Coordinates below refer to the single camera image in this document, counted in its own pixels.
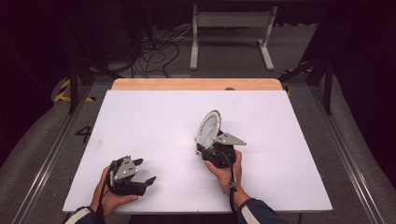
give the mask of white table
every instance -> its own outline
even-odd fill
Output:
[[[177,79],[166,82],[183,86]],[[135,181],[157,179],[117,213],[230,213],[215,177],[194,153],[199,125],[213,109],[222,116],[224,132],[247,142],[237,149],[243,153],[243,186],[251,197],[276,211],[332,210],[289,98],[275,90],[108,91],[64,211],[90,204],[103,168],[131,155],[144,159]]]

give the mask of dark background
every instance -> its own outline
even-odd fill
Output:
[[[396,175],[392,174],[396,170],[394,9],[391,3],[374,1],[340,8],[334,23],[314,36],[304,59],[322,54],[334,30],[347,33],[334,54],[334,73],[367,145],[396,187]],[[0,164],[31,125],[52,107],[53,88],[68,74],[71,45],[103,66],[139,53],[140,35],[134,32],[140,34],[147,22],[143,20],[146,8],[127,10],[130,23],[125,23],[118,6],[73,6],[67,14],[48,0],[0,2]],[[152,25],[159,29],[171,30],[191,22],[188,6],[153,6],[149,12]],[[321,6],[280,7],[276,23],[318,23],[325,12],[326,7]]]

